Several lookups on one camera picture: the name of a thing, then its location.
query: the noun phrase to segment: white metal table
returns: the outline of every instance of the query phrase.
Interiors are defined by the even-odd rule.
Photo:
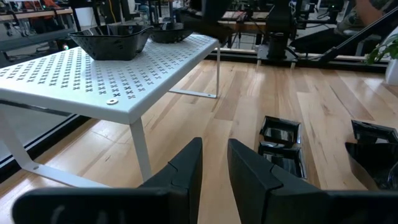
[[[171,88],[218,47],[216,94]],[[166,92],[216,98],[220,47],[216,39],[191,35],[176,44],[148,40],[134,60],[94,61],[81,48],[0,69],[0,98],[130,125],[142,178],[151,174],[141,116]],[[0,111],[0,138],[29,172],[75,187],[107,187],[34,162]]]

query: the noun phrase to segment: wooden floor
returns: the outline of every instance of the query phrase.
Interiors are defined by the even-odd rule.
[[[216,63],[203,61],[178,87],[215,92]],[[240,223],[226,164],[228,138],[257,150],[265,115],[300,121],[308,181],[322,189],[364,189],[350,172],[344,143],[351,119],[398,128],[398,88],[382,75],[309,68],[259,67],[222,62],[217,100],[167,93],[143,116],[152,171],[192,138],[203,138],[199,223]],[[141,175],[128,126],[91,120],[37,161],[113,187],[137,187]],[[60,187],[18,172],[0,185],[0,223],[24,192]]]

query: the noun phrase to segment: perforated table top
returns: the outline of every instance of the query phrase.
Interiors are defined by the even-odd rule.
[[[203,35],[176,44],[148,40],[127,62],[94,61],[77,47],[1,68],[0,98],[129,124],[217,46]]]

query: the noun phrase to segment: green plant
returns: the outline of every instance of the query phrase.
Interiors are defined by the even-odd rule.
[[[386,54],[389,54],[391,59],[398,58],[398,34],[391,35],[384,43],[379,44],[368,54],[365,62],[368,64],[379,62]]]

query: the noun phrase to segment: metal screw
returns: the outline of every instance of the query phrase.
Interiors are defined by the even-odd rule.
[[[107,104],[107,105],[114,105],[114,104],[116,104],[116,103],[118,103],[118,102],[119,102],[118,99],[113,98],[113,99],[107,100],[107,101],[106,101],[106,104]]]

